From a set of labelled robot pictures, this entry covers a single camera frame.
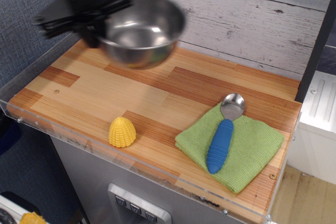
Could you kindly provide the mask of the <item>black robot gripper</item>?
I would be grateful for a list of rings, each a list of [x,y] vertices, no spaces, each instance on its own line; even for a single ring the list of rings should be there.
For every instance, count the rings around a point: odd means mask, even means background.
[[[131,0],[54,0],[36,14],[34,22],[47,38],[78,30],[88,47],[98,48],[95,33],[104,27],[104,20],[129,6]]]

